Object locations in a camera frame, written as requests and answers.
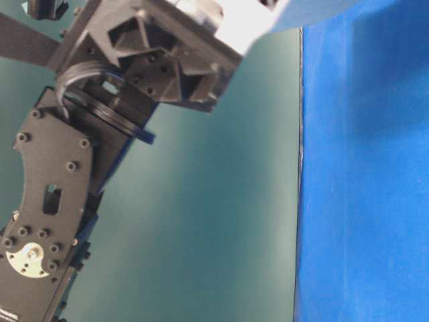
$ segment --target rectangular slot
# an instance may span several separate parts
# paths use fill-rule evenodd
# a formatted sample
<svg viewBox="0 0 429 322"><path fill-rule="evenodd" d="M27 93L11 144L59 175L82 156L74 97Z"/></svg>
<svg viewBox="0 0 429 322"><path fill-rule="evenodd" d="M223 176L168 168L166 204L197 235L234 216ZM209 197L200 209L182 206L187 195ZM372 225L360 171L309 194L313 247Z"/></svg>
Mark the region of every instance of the rectangular slot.
<svg viewBox="0 0 429 322"><path fill-rule="evenodd" d="M46 187L43 202L43 212L47 215L57 215L60 210L62 190L57 184Z"/></svg>

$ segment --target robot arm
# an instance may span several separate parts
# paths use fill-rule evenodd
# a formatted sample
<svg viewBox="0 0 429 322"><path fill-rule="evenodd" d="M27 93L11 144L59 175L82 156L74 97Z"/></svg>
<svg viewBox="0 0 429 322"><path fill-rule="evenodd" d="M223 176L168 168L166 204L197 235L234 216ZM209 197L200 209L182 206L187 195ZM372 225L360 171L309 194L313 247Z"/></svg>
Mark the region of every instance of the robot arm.
<svg viewBox="0 0 429 322"><path fill-rule="evenodd" d="M244 2L247 15L238 11ZM88 0L61 43L0 14L0 56L56 74L14 144L25 186L0 233L0 322L59 320L89 257L106 182L134 139L154 141L146 124L158 104L212 111L289 3L244 2ZM66 8L28 1L36 19L59 19Z"/></svg>

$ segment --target blue backdrop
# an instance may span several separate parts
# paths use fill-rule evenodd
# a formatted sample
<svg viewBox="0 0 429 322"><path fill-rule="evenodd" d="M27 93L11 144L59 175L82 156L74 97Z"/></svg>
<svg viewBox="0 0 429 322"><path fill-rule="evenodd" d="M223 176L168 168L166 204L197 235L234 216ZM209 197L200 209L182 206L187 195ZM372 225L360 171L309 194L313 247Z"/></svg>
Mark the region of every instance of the blue backdrop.
<svg viewBox="0 0 429 322"><path fill-rule="evenodd" d="M429 1L304 30L297 322L429 320Z"/></svg>

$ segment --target green backdrop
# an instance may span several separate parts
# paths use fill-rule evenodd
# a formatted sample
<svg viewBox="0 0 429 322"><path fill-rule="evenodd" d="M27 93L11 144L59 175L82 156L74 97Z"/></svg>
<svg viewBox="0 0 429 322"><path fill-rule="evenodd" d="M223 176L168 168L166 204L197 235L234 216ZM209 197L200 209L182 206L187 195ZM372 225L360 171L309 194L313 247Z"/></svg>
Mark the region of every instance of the green backdrop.
<svg viewBox="0 0 429 322"><path fill-rule="evenodd" d="M31 21L16 0L0 10L55 38L71 21L71 12L59 23ZM136 142L107 187L65 318L292 321L299 41L297 30L262 39L212 115L159 108L155 144ZM23 184L12 142L54 75L6 59L0 73L5 225Z"/></svg>

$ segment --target teal surface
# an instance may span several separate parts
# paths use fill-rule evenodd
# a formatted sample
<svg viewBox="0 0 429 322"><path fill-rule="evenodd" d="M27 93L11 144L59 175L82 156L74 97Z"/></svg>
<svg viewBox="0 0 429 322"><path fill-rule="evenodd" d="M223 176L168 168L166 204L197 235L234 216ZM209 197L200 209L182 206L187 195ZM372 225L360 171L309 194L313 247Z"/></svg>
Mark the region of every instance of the teal surface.
<svg viewBox="0 0 429 322"><path fill-rule="evenodd" d="M16 1L0 10L34 23ZM2 224L19 205L11 146L46 84L0 60ZM86 321L292 321L298 186L299 33L263 39L212 115L163 105L109 183L93 256L64 317Z"/></svg>

